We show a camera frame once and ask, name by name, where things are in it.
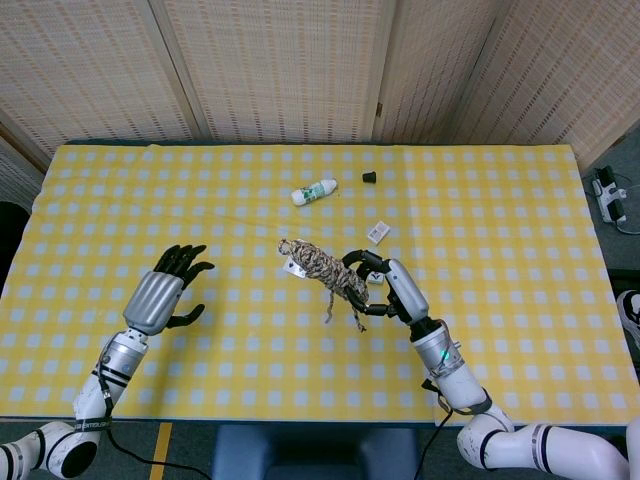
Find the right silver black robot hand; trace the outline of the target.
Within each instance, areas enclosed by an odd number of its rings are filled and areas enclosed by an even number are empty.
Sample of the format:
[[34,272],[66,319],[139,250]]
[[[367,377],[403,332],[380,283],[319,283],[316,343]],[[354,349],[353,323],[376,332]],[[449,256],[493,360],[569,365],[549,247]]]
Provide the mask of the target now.
[[418,325],[428,328],[432,319],[429,317],[429,305],[413,278],[396,259],[383,259],[368,250],[355,250],[342,258],[343,265],[349,269],[359,263],[355,273],[361,280],[366,280],[370,273],[379,273],[389,286],[387,299],[389,304],[367,304],[351,287],[344,292],[352,307],[359,313],[373,316],[397,316],[405,325],[416,328]]

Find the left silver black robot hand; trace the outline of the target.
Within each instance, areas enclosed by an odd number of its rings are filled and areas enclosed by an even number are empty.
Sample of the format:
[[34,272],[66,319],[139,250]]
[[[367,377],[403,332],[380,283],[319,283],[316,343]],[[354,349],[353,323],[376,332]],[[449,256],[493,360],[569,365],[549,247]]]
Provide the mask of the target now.
[[175,308],[189,284],[201,272],[215,268],[208,261],[195,262],[205,249],[205,245],[173,245],[162,254],[142,277],[124,309],[130,329],[155,336],[166,328],[189,326],[201,316],[205,310],[202,303],[184,315],[175,314]]

